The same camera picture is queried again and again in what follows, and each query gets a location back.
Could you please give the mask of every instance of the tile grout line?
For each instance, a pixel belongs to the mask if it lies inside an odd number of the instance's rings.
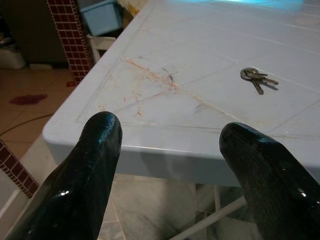
[[[122,232],[122,236],[123,236],[124,240],[127,240],[127,237],[126,237],[125,232],[124,232],[124,230],[122,228],[118,213],[116,211],[116,207],[115,207],[115,205],[114,205],[114,203],[112,201],[111,201],[111,204],[112,204],[112,207],[113,207],[113,211],[114,211],[115,217],[116,217],[117,221],[119,222],[120,229],[121,229],[121,232]]]

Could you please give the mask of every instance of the white table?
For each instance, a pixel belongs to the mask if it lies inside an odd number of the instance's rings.
[[[279,81],[278,90],[258,95],[240,78],[246,67]],[[237,186],[219,135],[243,122],[320,181],[320,1],[150,1],[46,124],[57,164],[99,111],[121,121],[117,173]],[[246,202],[232,204],[174,239]]]

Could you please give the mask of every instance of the key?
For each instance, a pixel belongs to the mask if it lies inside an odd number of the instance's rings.
[[[260,95],[264,94],[264,91],[260,86],[261,82],[266,84],[272,84],[272,85],[279,84],[279,82],[277,82],[276,80],[269,79],[267,78],[267,76],[268,76],[267,74],[260,73],[257,69],[252,67],[244,68],[240,72],[240,77],[244,80],[252,82],[256,91]]]

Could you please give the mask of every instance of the marble floor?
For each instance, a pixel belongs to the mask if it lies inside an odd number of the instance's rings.
[[[39,182],[57,165],[40,135],[22,164]],[[221,206],[242,196],[239,187],[220,187]],[[214,186],[116,174],[99,240],[168,240],[215,211]],[[188,240],[261,240],[247,206]]]

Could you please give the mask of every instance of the blue plastic bin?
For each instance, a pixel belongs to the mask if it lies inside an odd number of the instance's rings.
[[[115,0],[106,0],[82,8],[81,13],[93,36],[106,34],[122,27],[122,8]]]

